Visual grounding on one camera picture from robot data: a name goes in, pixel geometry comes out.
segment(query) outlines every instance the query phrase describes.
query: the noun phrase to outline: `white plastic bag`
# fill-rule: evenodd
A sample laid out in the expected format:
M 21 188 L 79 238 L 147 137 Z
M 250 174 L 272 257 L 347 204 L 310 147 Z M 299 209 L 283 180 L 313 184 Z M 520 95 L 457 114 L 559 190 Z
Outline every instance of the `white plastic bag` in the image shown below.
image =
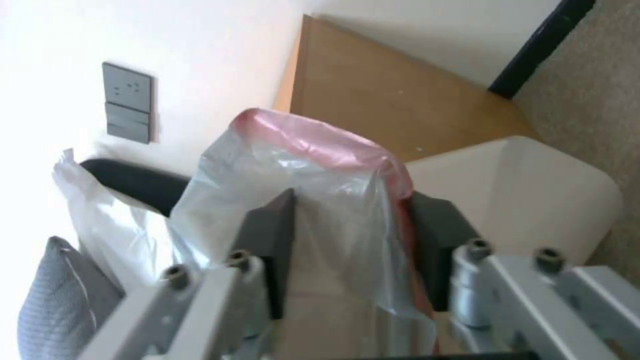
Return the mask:
M 202 267 L 226 258 L 247 211 L 297 197 L 277 359 L 430 354 L 416 307 L 404 165 L 357 135 L 295 115 L 247 110 L 201 156 L 170 217 Z M 421 338 L 412 329 L 422 329 Z M 419 344 L 410 344 L 418 338 Z
M 166 218 L 142 203 L 114 194 L 66 150 L 53 179 L 67 200 L 82 250 L 126 293 L 152 284 L 180 261 Z

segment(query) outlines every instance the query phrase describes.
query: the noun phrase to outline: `wooden panel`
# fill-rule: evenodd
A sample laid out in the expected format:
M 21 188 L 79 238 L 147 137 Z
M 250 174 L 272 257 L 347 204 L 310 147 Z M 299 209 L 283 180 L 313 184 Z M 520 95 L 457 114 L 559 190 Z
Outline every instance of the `wooden panel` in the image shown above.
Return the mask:
M 510 135 L 538 138 L 501 97 L 329 22 L 303 21 L 292 113 L 411 161 Z

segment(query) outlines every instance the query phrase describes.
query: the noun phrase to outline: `metal frame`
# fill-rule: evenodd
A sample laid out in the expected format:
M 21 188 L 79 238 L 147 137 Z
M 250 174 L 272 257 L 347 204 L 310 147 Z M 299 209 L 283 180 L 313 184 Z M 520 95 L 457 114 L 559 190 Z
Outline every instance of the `metal frame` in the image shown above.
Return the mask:
M 602 339 L 640 357 L 640 292 L 604 266 L 561 271 L 562 256 L 454 252 L 451 329 L 476 354 L 532 350 L 541 359 L 617 359 Z
M 256 360 L 269 352 L 264 264 L 256 257 L 196 272 L 172 267 L 165 280 L 125 298 L 80 360 Z

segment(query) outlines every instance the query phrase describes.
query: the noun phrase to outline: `white trash bin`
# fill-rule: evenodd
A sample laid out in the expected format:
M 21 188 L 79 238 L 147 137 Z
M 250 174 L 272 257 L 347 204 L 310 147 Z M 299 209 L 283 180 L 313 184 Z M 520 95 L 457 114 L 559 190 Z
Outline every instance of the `white trash bin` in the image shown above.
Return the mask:
M 623 210 L 607 174 L 523 136 L 406 166 L 417 191 L 453 202 L 501 254 L 553 247 L 582 265 Z

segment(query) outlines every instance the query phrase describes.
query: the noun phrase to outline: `baseboard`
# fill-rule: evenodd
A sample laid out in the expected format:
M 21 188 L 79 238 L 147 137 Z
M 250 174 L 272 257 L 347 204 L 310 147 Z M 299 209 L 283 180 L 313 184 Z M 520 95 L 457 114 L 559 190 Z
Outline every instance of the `baseboard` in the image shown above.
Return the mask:
M 491 84 L 489 91 L 511 99 L 538 65 L 554 52 L 592 9 L 595 2 L 596 0 L 562 0 Z

